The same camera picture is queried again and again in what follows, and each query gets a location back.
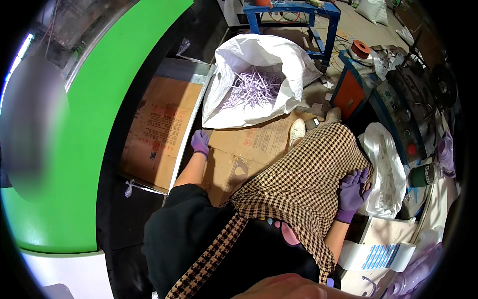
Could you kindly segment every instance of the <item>purple glove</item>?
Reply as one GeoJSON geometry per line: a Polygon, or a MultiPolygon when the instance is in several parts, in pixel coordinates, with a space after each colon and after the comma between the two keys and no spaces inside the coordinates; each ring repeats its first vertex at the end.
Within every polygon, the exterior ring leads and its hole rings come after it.
{"type": "Polygon", "coordinates": [[[209,148],[207,144],[209,143],[209,136],[204,130],[196,130],[193,137],[191,138],[191,146],[194,149],[195,153],[202,153],[206,156],[209,154],[209,148]]]}
{"type": "Polygon", "coordinates": [[[335,220],[344,223],[352,221],[355,212],[363,205],[372,191],[372,183],[370,183],[369,189],[360,195],[368,174],[369,168],[365,167],[363,172],[361,170],[354,170],[351,175],[345,176],[340,180],[339,205],[335,220]]]}

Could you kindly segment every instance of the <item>orange spool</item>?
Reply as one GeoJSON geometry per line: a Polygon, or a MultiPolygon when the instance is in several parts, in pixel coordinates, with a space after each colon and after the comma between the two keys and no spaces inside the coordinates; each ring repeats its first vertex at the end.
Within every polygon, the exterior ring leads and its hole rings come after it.
{"type": "Polygon", "coordinates": [[[256,0],[257,6],[270,6],[271,0],[256,0]]]}
{"type": "Polygon", "coordinates": [[[357,39],[352,43],[352,51],[354,51],[354,53],[362,59],[367,59],[370,54],[370,48],[357,39]]]}

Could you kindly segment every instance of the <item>checkered fabric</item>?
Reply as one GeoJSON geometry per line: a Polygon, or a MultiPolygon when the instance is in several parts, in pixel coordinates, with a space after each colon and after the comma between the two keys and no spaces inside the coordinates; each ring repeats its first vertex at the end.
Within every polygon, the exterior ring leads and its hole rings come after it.
{"type": "Polygon", "coordinates": [[[239,214],[234,214],[212,244],[169,290],[166,299],[191,298],[221,263],[247,222],[239,214]]]}
{"type": "Polygon", "coordinates": [[[277,218],[294,229],[321,270],[319,283],[326,284],[334,256],[324,238],[338,209],[339,180],[367,166],[368,182],[373,167],[346,126],[323,123],[311,130],[286,156],[231,196],[236,215],[167,298],[191,297],[229,251],[247,219],[260,217],[277,218]]]}

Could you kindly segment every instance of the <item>red button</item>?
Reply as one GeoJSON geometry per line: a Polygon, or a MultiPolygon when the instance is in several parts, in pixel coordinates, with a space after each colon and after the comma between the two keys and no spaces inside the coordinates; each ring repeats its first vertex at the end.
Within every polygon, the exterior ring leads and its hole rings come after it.
{"type": "Polygon", "coordinates": [[[408,153],[414,155],[417,152],[417,147],[414,144],[408,146],[408,153]]]}

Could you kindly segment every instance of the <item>control panel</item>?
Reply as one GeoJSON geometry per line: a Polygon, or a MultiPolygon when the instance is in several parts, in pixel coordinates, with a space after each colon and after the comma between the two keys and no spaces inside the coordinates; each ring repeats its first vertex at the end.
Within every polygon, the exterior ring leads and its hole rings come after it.
{"type": "Polygon", "coordinates": [[[398,151],[402,164],[409,164],[420,159],[420,154],[418,153],[419,143],[413,130],[411,111],[402,105],[395,90],[387,81],[377,86],[377,92],[380,96],[380,99],[377,100],[381,100],[383,102],[382,106],[385,106],[387,109],[383,113],[388,113],[393,122],[386,127],[392,128],[392,131],[395,129],[395,132],[390,133],[393,136],[395,145],[397,147],[401,146],[405,153],[405,157],[403,157],[401,151],[398,151]]]}

